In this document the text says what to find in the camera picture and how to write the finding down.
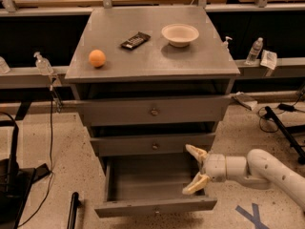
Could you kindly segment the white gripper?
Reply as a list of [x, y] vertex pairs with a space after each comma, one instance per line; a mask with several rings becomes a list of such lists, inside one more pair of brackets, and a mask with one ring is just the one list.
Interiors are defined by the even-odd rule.
[[185, 147], [199, 163], [204, 162], [203, 171], [205, 174], [198, 173], [193, 181], [182, 190], [183, 195], [192, 195], [204, 189], [210, 180], [212, 182], [226, 180], [226, 158], [224, 155], [208, 154], [205, 150], [191, 144], [186, 144]]

